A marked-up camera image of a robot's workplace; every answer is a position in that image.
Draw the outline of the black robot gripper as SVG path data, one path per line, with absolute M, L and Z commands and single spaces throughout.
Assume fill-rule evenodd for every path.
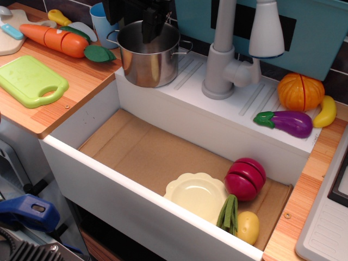
M 165 23 L 165 18 L 169 12 L 171 1 L 102 1 L 103 9 L 107 20 L 111 25 L 124 18 L 126 15 L 127 4 L 140 10 L 142 15 L 142 41 L 144 44 L 150 43 L 158 37 Z

